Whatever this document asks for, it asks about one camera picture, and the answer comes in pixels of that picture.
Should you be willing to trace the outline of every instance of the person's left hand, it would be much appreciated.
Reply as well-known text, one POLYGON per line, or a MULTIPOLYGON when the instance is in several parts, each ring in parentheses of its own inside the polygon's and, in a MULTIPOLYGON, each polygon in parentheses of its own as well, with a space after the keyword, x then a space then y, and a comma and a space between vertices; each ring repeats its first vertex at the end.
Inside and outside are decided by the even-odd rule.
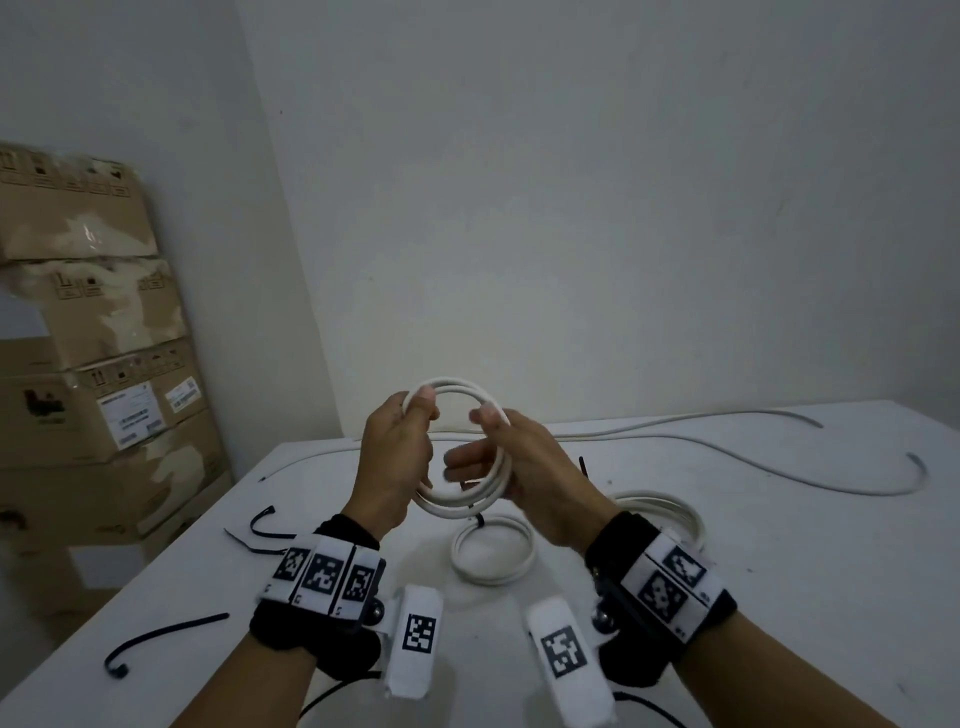
POLYGON ((427 469, 433 445, 426 431, 440 417, 437 393, 421 387, 403 414, 406 392, 397 392, 368 418, 360 445, 360 465, 353 493, 343 514, 380 541, 407 515, 407 506, 422 481, 430 485, 427 469))

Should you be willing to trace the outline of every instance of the qr code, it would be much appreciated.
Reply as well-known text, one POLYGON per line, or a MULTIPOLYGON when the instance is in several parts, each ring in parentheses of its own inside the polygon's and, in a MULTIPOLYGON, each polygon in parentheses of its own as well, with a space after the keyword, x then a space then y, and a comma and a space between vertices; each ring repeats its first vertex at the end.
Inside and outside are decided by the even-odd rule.
POLYGON ((367 591, 373 582, 373 569, 354 564, 350 570, 350 576, 347 580, 347 588, 344 589, 341 599, 347 601, 363 601, 367 598, 367 591))
POLYGON ((540 638, 554 677, 563 677, 587 664, 587 654, 577 642, 573 627, 564 627, 540 638))
POLYGON ((691 589, 704 578, 707 570, 695 562, 679 546, 676 546, 667 557, 663 559, 663 565, 670 569, 674 576, 680 579, 691 589))
POLYGON ((403 633, 403 649, 429 654, 433 649, 436 631, 437 621, 432 617, 410 615, 407 618, 407 631, 403 633))
POLYGON ((333 588, 337 586, 337 579, 340 578, 340 571, 344 567, 342 559, 335 559, 332 556, 324 556, 321 553, 313 555, 313 561, 307 567, 306 574, 303 575, 303 581, 300 583, 304 589, 312 592, 320 592, 322 595, 333 594, 333 588))
POLYGON ((650 611, 669 624, 686 604, 686 592, 659 571, 654 572, 636 595, 650 611))
POLYGON ((288 548, 280 560, 280 565, 276 567, 276 571, 274 571, 274 579, 294 581, 297 578, 297 574, 300 573, 300 567, 303 566, 303 562, 306 561, 306 557, 309 555, 309 548, 297 548, 295 546, 288 548))

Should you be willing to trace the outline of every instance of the forearm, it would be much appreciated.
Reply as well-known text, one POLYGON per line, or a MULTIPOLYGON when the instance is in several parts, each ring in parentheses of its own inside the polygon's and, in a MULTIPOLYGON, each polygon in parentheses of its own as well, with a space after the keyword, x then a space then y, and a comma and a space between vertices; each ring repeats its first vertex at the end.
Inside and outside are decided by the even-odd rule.
POLYGON ((894 724, 736 613, 675 665, 714 728, 894 724))
POLYGON ((294 728, 317 658, 277 651, 247 635, 173 728, 294 728))

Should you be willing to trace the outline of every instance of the hand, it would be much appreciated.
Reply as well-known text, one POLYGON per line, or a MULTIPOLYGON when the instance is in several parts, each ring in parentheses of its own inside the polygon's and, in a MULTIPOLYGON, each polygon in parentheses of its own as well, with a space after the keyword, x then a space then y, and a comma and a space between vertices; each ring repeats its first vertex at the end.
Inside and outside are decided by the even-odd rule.
POLYGON ((444 477, 466 489, 472 485, 467 481, 490 471, 496 448, 504 448, 514 460, 504 497, 551 544, 583 554, 619 509, 587 480, 546 427, 514 409, 505 412, 509 425, 492 405, 470 412, 470 421, 487 437, 450 450, 444 457, 444 477))
POLYGON ((397 392, 368 418, 360 444, 360 465, 343 514, 380 541, 407 516, 407 506, 422 481, 433 445, 426 431, 440 417, 437 393, 421 387, 403 414, 406 392, 397 392))

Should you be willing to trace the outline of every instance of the person's right arm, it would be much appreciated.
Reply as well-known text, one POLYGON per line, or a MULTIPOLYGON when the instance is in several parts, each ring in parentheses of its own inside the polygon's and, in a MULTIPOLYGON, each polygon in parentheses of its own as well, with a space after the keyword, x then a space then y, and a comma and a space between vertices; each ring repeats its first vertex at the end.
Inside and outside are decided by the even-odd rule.
MULTIPOLYGON (((446 454, 446 479, 464 483, 482 477, 496 448, 504 448, 514 461, 506 497, 550 543, 584 555, 619 509, 546 427, 515 410, 506 412, 509 425, 487 405, 470 413, 487 437, 446 454)), ((675 667, 716 728, 896 728, 738 612, 697 636, 675 667)))

